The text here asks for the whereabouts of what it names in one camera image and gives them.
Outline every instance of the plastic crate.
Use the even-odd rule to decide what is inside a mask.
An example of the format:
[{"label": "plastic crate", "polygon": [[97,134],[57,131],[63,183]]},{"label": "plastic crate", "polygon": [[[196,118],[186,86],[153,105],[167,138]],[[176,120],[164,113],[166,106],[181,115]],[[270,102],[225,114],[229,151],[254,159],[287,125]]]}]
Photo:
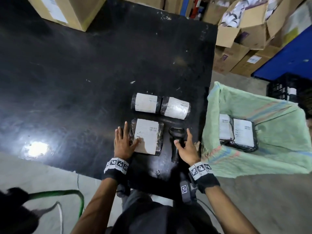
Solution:
[{"label": "plastic crate", "polygon": [[267,86],[267,96],[298,103],[307,118],[312,117],[312,81],[299,75],[285,73]]}]

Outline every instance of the concrete floor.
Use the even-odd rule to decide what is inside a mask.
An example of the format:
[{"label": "concrete floor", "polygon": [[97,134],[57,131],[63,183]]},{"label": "concrete floor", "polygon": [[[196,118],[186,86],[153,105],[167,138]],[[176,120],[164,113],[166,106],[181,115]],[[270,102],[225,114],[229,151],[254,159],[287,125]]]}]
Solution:
[{"label": "concrete floor", "polygon": [[[254,94],[265,95],[267,82],[253,78],[228,74],[226,76],[213,72],[213,82]],[[91,200],[100,181],[45,166],[36,162],[21,160],[0,153],[0,190],[21,187],[29,193],[58,190],[79,189],[84,194],[85,206]],[[254,175],[236,179],[219,178],[221,187],[229,195],[238,208],[255,225],[260,233],[297,234],[310,233],[312,219],[312,174],[308,175]],[[197,193],[197,197],[209,205],[205,195]],[[163,197],[152,197],[154,201],[172,205],[172,201]],[[80,201],[78,197],[52,197],[29,201],[25,206],[30,209],[51,207],[60,201],[63,209],[64,233],[70,233],[77,221]],[[113,225],[121,213],[121,199],[115,197],[109,226]],[[215,218],[213,224],[220,233],[222,229]],[[60,228],[58,210],[45,214],[35,233],[58,233]]]}]

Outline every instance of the green cable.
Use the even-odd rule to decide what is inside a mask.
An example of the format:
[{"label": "green cable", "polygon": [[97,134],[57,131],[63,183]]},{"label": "green cable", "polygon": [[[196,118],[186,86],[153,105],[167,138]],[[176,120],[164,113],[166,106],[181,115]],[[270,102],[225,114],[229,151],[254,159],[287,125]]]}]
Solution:
[{"label": "green cable", "polygon": [[39,198],[44,198],[44,197],[52,197],[52,196],[63,196],[63,195],[72,195],[76,194],[80,197],[80,210],[79,210],[79,217],[82,215],[82,211],[84,208],[84,196],[79,190],[58,190],[58,191],[43,191],[43,192],[38,192],[38,193],[32,193],[29,194],[29,200],[32,199],[39,199]]}]

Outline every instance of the black table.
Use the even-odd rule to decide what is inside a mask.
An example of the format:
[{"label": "black table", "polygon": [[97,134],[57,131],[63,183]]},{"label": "black table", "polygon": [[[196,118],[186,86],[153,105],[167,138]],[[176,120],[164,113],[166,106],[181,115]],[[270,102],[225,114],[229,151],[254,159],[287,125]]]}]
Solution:
[{"label": "black table", "polygon": [[[216,34],[217,26],[122,0],[106,2],[84,33],[41,19],[27,0],[0,0],[0,150],[100,179],[115,128],[163,122],[161,155],[135,154],[130,183],[175,199],[168,129],[201,139]],[[189,119],[132,111],[138,92],[190,102]],[[48,151],[29,156],[38,142]]]}]

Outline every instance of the woven plastic sack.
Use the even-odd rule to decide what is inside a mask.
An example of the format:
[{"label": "woven plastic sack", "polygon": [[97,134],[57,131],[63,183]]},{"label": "woven plastic sack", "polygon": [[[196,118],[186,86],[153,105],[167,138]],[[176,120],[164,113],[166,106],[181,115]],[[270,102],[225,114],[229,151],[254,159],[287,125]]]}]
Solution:
[{"label": "woven plastic sack", "polygon": [[[255,123],[259,149],[244,153],[220,145],[219,115]],[[297,104],[214,83],[208,95],[202,161],[216,176],[294,174],[312,171],[312,145],[305,113]]]}]

